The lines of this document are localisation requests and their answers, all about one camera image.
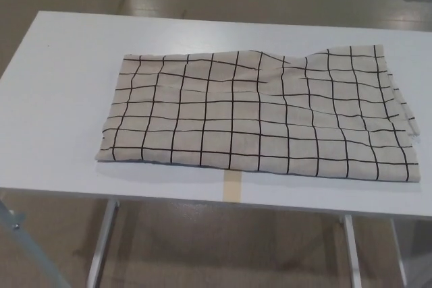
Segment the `folded fabric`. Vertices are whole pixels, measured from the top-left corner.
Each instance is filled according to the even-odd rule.
[[[418,134],[381,45],[127,55],[97,159],[419,181]]]

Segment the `masking tape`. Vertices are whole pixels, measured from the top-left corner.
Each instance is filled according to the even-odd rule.
[[[223,201],[240,202],[242,197],[242,172],[225,170],[223,173]]]

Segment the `floor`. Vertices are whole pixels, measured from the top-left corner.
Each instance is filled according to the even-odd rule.
[[[0,74],[40,9],[432,31],[432,0],[0,0]],[[70,281],[84,287],[104,200],[1,192]],[[401,287],[389,222],[355,218],[363,287]],[[48,287],[0,231],[2,287]],[[325,214],[122,202],[101,287],[350,287],[344,232]]]

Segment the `metal table leg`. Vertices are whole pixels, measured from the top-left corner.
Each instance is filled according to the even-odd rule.
[[[112,229],[114,213],[118,207],[119,202],[117,200],[108,200],[105,215],[102,220],[101,231],[99,232],[99,238],[97,240],[96,250],[94,251],[92,265],[90,267],[90,272],[88,273],[87,288],[95,288],[98,285],[102,260],[105,255],[105,248],[107,247],[107,241]]]
[[[11,212],[0,200],[0,224],[7,229],[12,238],[34,258],[40,269],[50,278],[54,287],[69,288],[69,283],[62,277],[57,267],[52,263],[31,236],[21,228],[20,217]]]
[[[362,281],[360,278],[360,267],[358,265],[356,238],[354,236],[354,227],[352,225],[351,215],[344,216],[344,228],[346,243],[348,245],[348,259],[350,261],[351,268],[351,285],[352,288],[361,288]]]

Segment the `table top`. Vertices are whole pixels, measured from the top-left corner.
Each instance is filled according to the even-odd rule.
[[[0,80],[0,188],[122,198],[223,201],[223,171],[97,163],[125,54],[256,49],[303,56],[383,44],[416,115],[420,183],[243,173],[241,203],[432,217],[432,34],[40,12]]]

